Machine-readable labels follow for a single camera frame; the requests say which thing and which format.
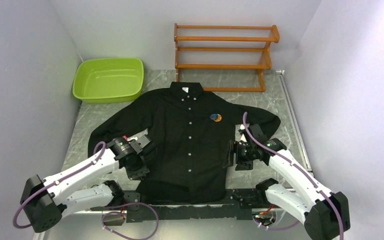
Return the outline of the white round brooch back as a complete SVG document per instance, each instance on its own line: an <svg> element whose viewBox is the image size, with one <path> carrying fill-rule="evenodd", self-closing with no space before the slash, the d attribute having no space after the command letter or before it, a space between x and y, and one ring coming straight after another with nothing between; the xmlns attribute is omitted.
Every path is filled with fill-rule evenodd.
<svg viewBox="0 0 384 240"><path fill-rule="evenodd" d="M212 120L216 120L218 117L219 115L217 113L214 113L214 114L211 114L209 118Z"/></svg>

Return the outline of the black button shirt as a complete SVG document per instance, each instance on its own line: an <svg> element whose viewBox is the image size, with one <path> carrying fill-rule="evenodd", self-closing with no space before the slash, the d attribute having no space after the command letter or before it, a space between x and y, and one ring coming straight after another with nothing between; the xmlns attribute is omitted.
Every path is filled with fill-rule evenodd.
<svg viewBox="0 0 384 240"><path fill-rule="evenodd" d="M215 122L211 114L220 114ZM147 130L156 146L146 163L149 173L136 191L157 201L200 204L225 195L228 143L243 116L272 137L280 118L261 108L230 103L197 82L172 82L145 92L92 131L88 156L98 142L130 137Z"/></svg>

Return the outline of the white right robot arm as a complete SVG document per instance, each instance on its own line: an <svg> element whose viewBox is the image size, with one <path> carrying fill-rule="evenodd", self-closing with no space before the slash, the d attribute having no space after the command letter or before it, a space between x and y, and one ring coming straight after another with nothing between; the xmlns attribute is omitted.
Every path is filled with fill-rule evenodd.
<svg viewBox="0 0 384 240"><path fill-rule="evenodd" d="M279 139L268 139L258 124L241 125L239 133L240 140L228 144L226 165L235 171L251 171L254 161L261 161L294 189L291 192L277 180L266 179L255 186L257 205L282 208L303 224L312 240L344 239L351 227L347 197L316 180Z"/></svg>

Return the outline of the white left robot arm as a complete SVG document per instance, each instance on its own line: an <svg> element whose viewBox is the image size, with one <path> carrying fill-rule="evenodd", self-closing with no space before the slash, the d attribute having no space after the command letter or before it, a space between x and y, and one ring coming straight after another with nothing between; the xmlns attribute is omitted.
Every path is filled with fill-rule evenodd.
<svg viewBox="0 0 384 240"><path fill-rule="evenodd" d="M124 193L115 180L88 189L81 187L119 169L125 170L129 180L143 180L149 173L146 162L155 153L156 146L147 135L133 139L116 137L108 143L100 141L93 155L84 161L51 176L30 177L13 217L13 226L31 227L35 233L42 233L61 219L86 209L103 208L117 214L129 208L137 209L140 194Z"/></svg>

